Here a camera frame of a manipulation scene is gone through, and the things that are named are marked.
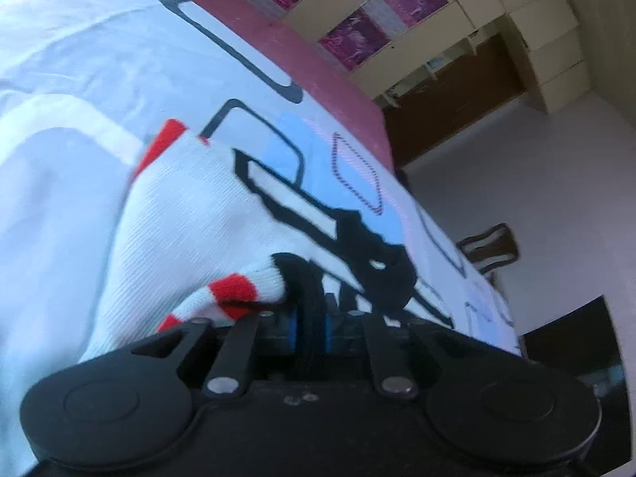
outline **screw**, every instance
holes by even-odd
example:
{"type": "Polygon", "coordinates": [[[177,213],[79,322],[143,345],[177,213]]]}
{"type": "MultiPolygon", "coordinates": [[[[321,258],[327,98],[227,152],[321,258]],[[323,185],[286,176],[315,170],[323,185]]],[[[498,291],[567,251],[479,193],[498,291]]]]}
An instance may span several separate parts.
{"type": "Polygon", "coordinates": [[[217,376],[207,383],[207,388],[215,394],[229,394],[239,388],[239,381],[229,376],[217,376]]]}
{"type": "Polygon", "coordinates": [[[382,389],[391,394],[408,394],[415,384],[405,376],[390,376],[382,381],[382,389]]]}

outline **black object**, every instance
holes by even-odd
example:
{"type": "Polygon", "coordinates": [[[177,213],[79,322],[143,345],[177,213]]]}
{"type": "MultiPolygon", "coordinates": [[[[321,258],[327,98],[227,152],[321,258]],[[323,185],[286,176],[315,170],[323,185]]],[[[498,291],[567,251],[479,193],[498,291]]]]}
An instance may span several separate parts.
{"type": "MultiPolygon", "coordinates": [[[[355,280],[364,289],[358,294],[372,304],[374,312],[398,321],[408,322],[415,316],[405,310],[405,306],[411,299],[414,299],[436,320],[451,328],[454,327],[453,317],[447,315],[447,310],[441,310],[431,304],[416,290],[416,283],[420,281],[433,294],[439,296],[439,293],[430,284],[419,277],[404,245],[385,242],[383,237],[366,226],[359,211],[326,206],[311,194],[303,191],[300,186],[290,184],[270,167],[244,152],[234,150],[234,157],[235,174],[247,190],[260,197],[263,206],[267,208],[275,220],[301,231],[321,248],[342,260],[351,270],[355,280]],[[263,173],[294,191],[307,204],[333,219],[336,223],[336,238],[325,234],[310,220],[281,204],[266,189],[261,188],[249,175],[250,165],[259,167],[263,173]],[[374,266],[372,262],[380,262],[380,265],[374,266]]],[[[349,302],[349,310],[356,309],[355,292],[351,286],[337,275],[331,274],[331,276],[340,281],[341,289],[351,291],[343,295],[341,290],[341,308],[347,308],[347,302],[349,302]]]]}
{"type": "Polygon", "coordinates": [[[287,287],[287,301],[297,310],[294,366],[295,380],[324,377],[327,304],[317,267],[291,253],[273,255],[287,287]]]}
{"type": "Polygon", "coordinates": [[[519,247],[513,230],[506,223],[497,224],[479,235],[466,237],[457,242],[457,247],[483,275],[519,259],[519,247]]]}
{"type": "Polygon", "coordinates": [[[220,37],[218,37],[215,33],[203,27],[200,23],[197,23],[192,18],[188,17],[179,6],[183,3],[186,3],[190,0],[159,0],[159,2],[170,12],[179,16],[183,21],[192,25],[196,30],[210,39],[216,46],[225,50],[229,55],[234,57],[239,63],[241,63],[245,68],[247,68],[252,74],[254,74],[257,78],[267,84],[272,90],[278,93],[282,98],[287,101],[290,101],[294,104],[300,104],[303,101],[304,93],[303,89],[294,81],[291,81],[289,85],[281,85],[278,82],[274,81],[269,75],[263,72],[258,66],[256,66],[252,61],[247,59],[243,54],[238,52],[234,47],[225,43],[220,37]]]}
{"type": "Polygon", "coordinates": [[[632,422],[624,364],[603,296],[524,335],[535,361],[559,369],[591,388],[603,409],[585,462],[608,473],[632,458],[632,422]]]}
{"type": "Polygon", "coordinates": [[[41,461],[30,475],[563,475],[597,431],[599,405],[572,377],[431,322],[345,316],[347,353],[319,382],[288,379],[294,355],[260,354],[256,316],[229,332],[186,323],[49,376],[20,412],[41,461]],[[241,392],[206,392],[219,376],[241,392]]]}

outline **black graphic print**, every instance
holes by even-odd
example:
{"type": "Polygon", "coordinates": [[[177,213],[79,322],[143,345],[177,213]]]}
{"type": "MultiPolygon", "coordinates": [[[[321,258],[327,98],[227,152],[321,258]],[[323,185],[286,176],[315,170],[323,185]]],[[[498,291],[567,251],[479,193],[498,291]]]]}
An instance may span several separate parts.
{"type": "MultiPolygon", "coordinates": [[[[253,157],[237,150],[234,153],[236,176],[246,188],[261,198],[263,205],[277,221],[303,232],[315,243],[347,264],[352,275],[364,288],[364,293],[361,295],[372,304],[374,313],[408,322],[414,315],[406,311],[404,307],[410,299],[414,299],[433,317],[454,328],[452,317],[438,310],[415,290],[418,275],[404,245],[392,245],[384,242],[380,235],[370,231],[363,223],[359,211],[330,208],[302,189],[295,188],[285,178],[278,176],[253,157]],[[296,192],[307,204],[334,220],[336,238],[333,239],[311,221],[280,204],[275,196],[260,188],[249,176],[250,163],[259,166],[272,178],[277,179],[279,183],[296,192]]],[[[342,286],[351,287],[338,275],[332,274],[329,270],[323,270],[339,280],[342,286]]],[[[344,310],[356,308],[356,294],[354,289],[341,291],[340,298],[343,300],[341,306],[344,310]]]]}
{"type": "Polygon", "coordinates": [[[457,255],[457,260],[458,260],[458,262],[456,262],[444,250],[444,248],[440,245],[440,243],[437,241],[435,236],[430,232],[430,229],[426,224],[426,219],[422,215],[422,210],[420,209],[420,205],[415,199],[413,199],[413,204],[415,205],[415,209],[417,210],[417,214],[420,218],[420,222],[422,223],[422,227],[424,228],[424,231],[426,231],[426,235],[429,237],[432,244],[437,248],[437,250],[441,253],[441,255],[446,259],[446,261],[450,263],[457,270],[457,272],[460,273],[465,278],[466,269],[463,267],[463,255],[459,252],[459,249],[455,248],[455,254],[457,255]]]}
{"type": "Polygon", "coordinates": [[[270,124],[265,118],[260,116],[260,114],[258,114],[256,111],[250,108],[250,106],[248,106],[246,103],[239,100],[238,98],[231,98],[225,104],[223,104],[221,109],[219,109],[219,111],[212,117],[212,119],[208,122],[208,124],[203,128],[199,136],[202,136],[203,138],[210,138],[214,134],[215,130],[218,129],[219,125],[221,125],[223,120],[225,120],[225,118],[228,116],[228,113],[232,109],[242,109],[243,111],[246,111],[247,113],[249,113],[252,117],[256,118],[257,120],[259,120],[259,122],[261,122],[263,125],[268,127],[272,131],[272,133],[278,136],[285,143],[285,145],[287,145],[292,151],[294,151],[294,153],[296,154],[298,158],[298,170],[296,173],[296,178],[294,180],[294,188],[300,189],[300,185],[303,182],[303,178],[304,178],[303,153],[292,141],[290,141],[289,138],[287,138],[285,133],[283,133],[281,130],[279,130],[272,124],[270,124]]]}
{"type": "Polygon", "coordinates": [[[179,9],[180,4],[189,2],[190,0],[159,0],[161,4],[168,9],[170,12],[179,16],[186,23],[190,23],[193,27],[196,28],[199,32],[201,32],[204,36],[211,39],[217,46],[225,50],[228,54],[230,54],[234,59],[240,62],[243,66],[245,66],[250,72],[252,72],[255,76],[261,79],[265,84],[271,87],[276,93],[281,95],[282,98],[293,102],[295,104],[299,104],[303,101],[303,90],[302,88],[296,84],[296,82],[291,81],[289,85],[281,85],[278,82],[272,80],[270,76],[264,73],[260,68],[258,68],[253,62],[247,59],[244,55],[239,53],[236,49],[231,47],[229,44],[225,43],[220,37],[216,34],[210,32],[207,28],[203,27],[200,23],[197,23],[193,19],[189,18],[182,10],[179,9]]]}

